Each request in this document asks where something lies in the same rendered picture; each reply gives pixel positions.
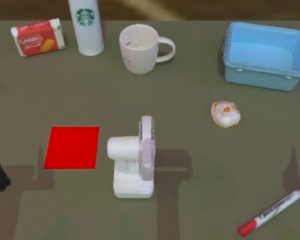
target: lotus logo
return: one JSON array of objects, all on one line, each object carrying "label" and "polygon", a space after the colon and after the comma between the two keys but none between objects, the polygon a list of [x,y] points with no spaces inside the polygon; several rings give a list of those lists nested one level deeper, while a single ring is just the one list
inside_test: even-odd
[{"label": "lotus logo", "polygon": [[41,35],[35,34],[35,35],[28,35],[20,38],[19,43],[21,45],[30,45],[30,44],[32,45],[32,44],[38,44],[42,42],[42,40],[43,38]]}]

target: red biscuit package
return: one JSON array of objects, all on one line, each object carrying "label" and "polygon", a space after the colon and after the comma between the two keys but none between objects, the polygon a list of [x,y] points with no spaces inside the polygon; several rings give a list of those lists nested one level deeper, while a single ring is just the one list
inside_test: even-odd
[{"label": "red biscuit package", "polygon": [[11,28],[15,45],[22,57],[48,53],[66,47],[58,18]]}]

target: red marker cap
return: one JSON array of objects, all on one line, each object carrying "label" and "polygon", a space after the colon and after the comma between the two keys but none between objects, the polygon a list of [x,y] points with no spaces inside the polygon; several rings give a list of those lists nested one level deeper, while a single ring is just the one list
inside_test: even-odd
[{"label": "red marker cap", "polygon": [[253,230],[255,230],[257,227],[257,222],[256,220],[251,220],[250,222],[248,222],[247,224],[239,227],[238,233],[241,235],[241,237],[245,237],[247,236],[249,233],[251,233]]}]

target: red square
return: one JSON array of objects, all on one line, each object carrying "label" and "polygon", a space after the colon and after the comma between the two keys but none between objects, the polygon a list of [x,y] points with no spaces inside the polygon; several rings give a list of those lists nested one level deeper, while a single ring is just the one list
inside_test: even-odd
[{"label": "red square", "polygon": [[95,169],[98,126],[53,126],[44,169]]}]

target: bottle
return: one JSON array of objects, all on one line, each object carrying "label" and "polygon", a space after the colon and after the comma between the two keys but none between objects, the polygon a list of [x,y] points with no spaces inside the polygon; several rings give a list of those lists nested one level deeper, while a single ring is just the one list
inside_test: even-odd
[{"label": "bottle", "polygon": [[98,0],[68,0],[78,51],[87,57],[104,50]]}]

